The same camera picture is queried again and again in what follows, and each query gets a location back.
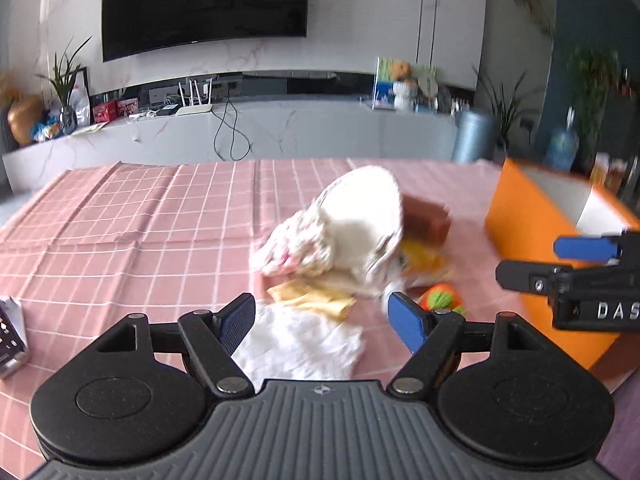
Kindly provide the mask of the blue water jug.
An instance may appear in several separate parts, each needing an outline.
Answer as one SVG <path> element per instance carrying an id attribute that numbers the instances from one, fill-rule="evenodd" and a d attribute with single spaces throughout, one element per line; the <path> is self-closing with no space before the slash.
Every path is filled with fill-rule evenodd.
<path id="1" fill-rule="evenodd" d="M 574 107 L 570 107 L 565 126 L 551 133 L 544 164 L 553 170 L 569 172 L 572 169 L 579 148 L 579 136 L 574 129 L 575 115 Z"/>

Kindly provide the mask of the red box on console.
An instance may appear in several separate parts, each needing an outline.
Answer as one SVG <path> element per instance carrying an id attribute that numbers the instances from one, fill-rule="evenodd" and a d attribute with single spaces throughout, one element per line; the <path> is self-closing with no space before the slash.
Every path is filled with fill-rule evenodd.
<path id="1" fill-rule="evenodd" d="M 95 122 L 112 122 L 117 118 L 138 114 L 139 100 L 137 98 L 111 100 L 96 104 L 92 112 Z"/>

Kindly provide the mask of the climbing green plant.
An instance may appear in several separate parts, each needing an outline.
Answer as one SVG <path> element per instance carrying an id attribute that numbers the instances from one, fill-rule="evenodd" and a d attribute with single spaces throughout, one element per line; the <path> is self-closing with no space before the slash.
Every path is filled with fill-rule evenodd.
<path id="1" fill-rule="evenodd" d="M 570 54 L 568 69 L 574 81 L 579 167 L 588 172 L 596 157 L 606 98 L 620 76 L 620 61 L 613 49 L 577 46 Z"/>

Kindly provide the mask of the white marble tv console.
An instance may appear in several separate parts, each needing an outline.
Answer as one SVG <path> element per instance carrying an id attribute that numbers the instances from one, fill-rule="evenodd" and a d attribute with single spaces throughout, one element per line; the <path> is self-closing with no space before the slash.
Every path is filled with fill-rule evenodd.
<path id="1" fill-rule="evenodd" d="M 210 113 L 119 119 L 2 157 L 14 192 L 67 169 L 113 162 L 176 166 L 307 158 L 448 160 L 457 127 L 447 115 L 372 110 L 357 101 L 230 101 Z"/>

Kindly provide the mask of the orange storage box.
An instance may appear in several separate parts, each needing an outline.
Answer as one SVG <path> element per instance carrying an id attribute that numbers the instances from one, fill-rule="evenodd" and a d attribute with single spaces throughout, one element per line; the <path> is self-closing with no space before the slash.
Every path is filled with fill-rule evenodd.
<path id="1" fill-rule="evenodd" d="M 557 262 L 562 235 L 617 234 L 638 229 L 639 218 L 609 192 L 583 178 L 507 160 L 485 229 L 503 259 Z M 547 300 L 521 296 L 525 317 L 583 367 L 611 378 L 639 366 L 639 335 L 564 332 L 552 327 Z"/>

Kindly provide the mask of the white pink crochet item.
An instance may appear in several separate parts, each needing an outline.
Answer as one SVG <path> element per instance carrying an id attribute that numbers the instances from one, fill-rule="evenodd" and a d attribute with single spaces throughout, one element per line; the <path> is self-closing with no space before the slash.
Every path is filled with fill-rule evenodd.
<path id="1" fill-rule="evenodd" d="M 317 203 L 276 226 L 252 257 L 252 267 L 265 276 L 319 276 L 332 269 L 335 240 L 331 222 Z"/>

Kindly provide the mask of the white fluffy cloth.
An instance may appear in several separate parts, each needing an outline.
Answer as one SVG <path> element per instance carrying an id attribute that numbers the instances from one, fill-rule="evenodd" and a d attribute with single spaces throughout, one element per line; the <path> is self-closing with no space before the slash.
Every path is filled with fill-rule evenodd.
<path id="1" fill-rule="evenodd" d="M 267 379 L 346 380 L 363 355 L 363 328 L 310 311 L 258 306 L 232 359 L 256 389 Z"/>

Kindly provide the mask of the yellow snack packet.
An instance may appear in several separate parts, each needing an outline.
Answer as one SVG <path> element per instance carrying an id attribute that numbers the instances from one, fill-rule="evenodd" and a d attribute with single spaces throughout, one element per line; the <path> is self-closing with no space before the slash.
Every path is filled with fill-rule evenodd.
<path id="1" fill-rule="evenodd" d="M 437 248 L 405 238 L 400 242 L 400 252 L 401 275 L 409 287 L 431 286 L 448 278 L 448 262 Z"/>

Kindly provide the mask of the brown sponge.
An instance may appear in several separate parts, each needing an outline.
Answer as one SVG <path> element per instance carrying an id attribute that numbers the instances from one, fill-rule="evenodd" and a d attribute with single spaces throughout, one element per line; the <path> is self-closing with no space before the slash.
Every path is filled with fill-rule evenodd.
<path id="1" fill-rule="evenodd" d="M 445 244 L 451 226 L 445 206 L 408 194 L 401 195 L 401 205 L 405 237 L 433 246 Z"/>

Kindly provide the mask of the potted green plant left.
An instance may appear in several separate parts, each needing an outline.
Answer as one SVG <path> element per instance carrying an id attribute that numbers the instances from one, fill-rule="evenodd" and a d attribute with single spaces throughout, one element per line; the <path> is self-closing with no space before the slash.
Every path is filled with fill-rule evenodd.
<path id="1" fill-rule="evenodd" d="M 58 125 L 63 136 L 68 136 L 77 128 L 77 115 L 70 105 L 70 95 L 72 94 L 77 74 L 84 69 L 84 66 L 76 63 L 77 55 L 91 39 L 92 37 L 88 37 L 72 53 L 68 53 L 68 48 L 70 47 L 68 44 L 62 54 L 55 53 L 49 73 L 47 75 L 37 75 L 38 78 L 50 82 L 55 95 L 58 97 L 58 102 L 61 105 L 58 113 Z"/>

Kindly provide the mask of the metal grater object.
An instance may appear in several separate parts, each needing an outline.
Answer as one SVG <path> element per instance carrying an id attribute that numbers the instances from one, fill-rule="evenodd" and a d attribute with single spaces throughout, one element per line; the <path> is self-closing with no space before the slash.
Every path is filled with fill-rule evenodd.
<path id="1" fill-rule="evenodd" d="M 0 308 L 0 378 L 5 380 L 27 363 L 29 348 L 21 304 L 10 296 L 2 296 Z"/>

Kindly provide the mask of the colourful picture board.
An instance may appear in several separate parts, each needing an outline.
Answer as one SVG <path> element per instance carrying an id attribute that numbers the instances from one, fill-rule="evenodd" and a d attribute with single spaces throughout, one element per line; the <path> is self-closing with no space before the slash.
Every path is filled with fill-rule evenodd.
<path id="1" fill-rule="evenodd" d="M 405 61 L 399 58 L 378 58 L 373 85 L 372 107 L 394 109 L 394 95 L 392 93 L 392 77 L 390 66 L 394 61 Z M 414 110 L 411 113 L 436 112 L 438 109 L 439 85 L 437 80 L 438 70 L 435 66 L 425 64 L 412 64 L 413 77 L 418 83 L 418 96 L 414 102 Z"/>

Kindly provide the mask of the orange green plush toy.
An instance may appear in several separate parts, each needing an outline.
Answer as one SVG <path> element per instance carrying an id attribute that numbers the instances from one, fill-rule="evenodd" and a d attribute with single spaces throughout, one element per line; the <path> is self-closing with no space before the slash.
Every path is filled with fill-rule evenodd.
<path id="1" fill-rule="evenodd" d="M 436 284 L 427 289 L 420 297 L 418 305 L 427 312 L 448 310 L 465 314 L 464 304 L 457 291 L 446 283 Z"/>

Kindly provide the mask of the yellow cloth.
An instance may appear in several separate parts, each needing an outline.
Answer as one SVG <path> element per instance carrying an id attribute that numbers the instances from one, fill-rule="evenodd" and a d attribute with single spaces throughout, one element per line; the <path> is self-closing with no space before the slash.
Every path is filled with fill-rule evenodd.
<path id="1" fill-rule="evenodd" d="M 337 321 L 344 321 L 356 304 L 356 298 L 347 292 L 301 280 L 273 285 L 267 289 L 267 294 L 275 304 L 314 312 Z"/>

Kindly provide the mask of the teddy bear figure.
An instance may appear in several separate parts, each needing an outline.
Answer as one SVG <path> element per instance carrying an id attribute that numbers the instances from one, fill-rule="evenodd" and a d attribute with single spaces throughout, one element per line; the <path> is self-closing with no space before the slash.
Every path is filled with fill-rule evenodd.
<path id="1" fill-rule="evenodd" d="M 406 61 L 394 61 L 390 66 L 394 109 L 412 112 L 418 96 L 418 83 L 413 77 L 411 65 Z"/>

